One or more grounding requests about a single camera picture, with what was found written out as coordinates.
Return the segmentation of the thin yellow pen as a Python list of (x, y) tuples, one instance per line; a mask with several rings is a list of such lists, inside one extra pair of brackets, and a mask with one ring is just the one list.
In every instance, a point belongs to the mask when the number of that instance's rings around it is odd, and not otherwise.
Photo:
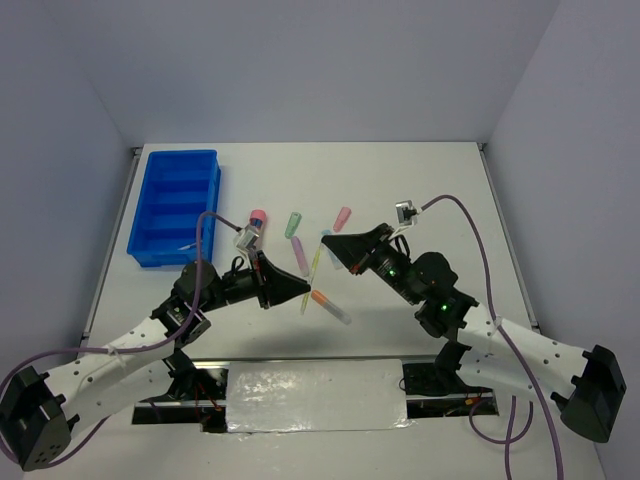
[[(314, 258), (313, 258), (312, 264), (311, 264), (311, 269), (310, 269), (309, 278), (308, 278), (308, 283), (309, 283), (310, 287), (313, 285), (313, 281), (314, 281), (314, 278), (315, 278), (315, 275), (316, 275), (316, 271), (317, 271), (317, 268), (318, 268), (321, 252), (322, 252), (322, 244), (320, 243), (318, 245), (318, 248), (316, 249), (316, 252), (314, 254)], [(306, 311), (306, 308), (307, 308), (307, 305), (308, 305), (308, 301), (309, 301), (310, 295), (311, 295), (311, 290), (304, 294), (302, 302), (301, 302), (301, 307), (300, 307), (300, 315), (304, 315), (304, 313)]]

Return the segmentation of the thin black white pen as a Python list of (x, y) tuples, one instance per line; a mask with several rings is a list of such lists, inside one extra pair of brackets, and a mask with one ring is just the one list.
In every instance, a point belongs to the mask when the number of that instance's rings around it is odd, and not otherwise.
[(181, 247), (179, 247), (177, 250), (178, 250), (178, 251), (186, 251), (186, 250), (190, 250), (190, 249), (192, 249), (192, 248), (196, 248), (196, 247), (197, 247), (197, 243), (196, 243), (196, 242), (193, 242), (193, 243), (191, 243), (191, 244), (181, 246)]

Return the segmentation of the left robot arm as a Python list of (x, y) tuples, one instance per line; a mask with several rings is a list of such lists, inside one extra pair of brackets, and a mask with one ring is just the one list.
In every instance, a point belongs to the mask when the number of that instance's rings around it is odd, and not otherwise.
[(127, 333), (102, 347), (72, 349), (76, 360), (38, 372), (37, 354), (1, 382), (1, 450), (23, 471), (68, 460), (65, 449), (85, 429), (142, 400), (182, 399), (196, 385), (184, 348), (211, 325), (208, 312), (256, 299), (269, 309), (308, 293), (302, 278), (273, 265), (262, 252), (220, 275), (205, 260), (185, 266), (168, 299)]

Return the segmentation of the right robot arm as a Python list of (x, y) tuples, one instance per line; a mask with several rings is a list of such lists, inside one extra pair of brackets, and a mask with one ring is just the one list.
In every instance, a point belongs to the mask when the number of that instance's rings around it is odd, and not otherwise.
[(323, 245), (353, 275), (372, 272), (409, 304), (427, 334), (443, 338), (435, 380), (446, 391), (466, 384), (522, 395), (559, 414), (577, 435), (609, 441), (627, 386), (615, 354), (563, 344), (504, 318), (459, 291), (439, 252), (416, 259), (398, 251), (382, 223), (361, 234), (325, 235)]

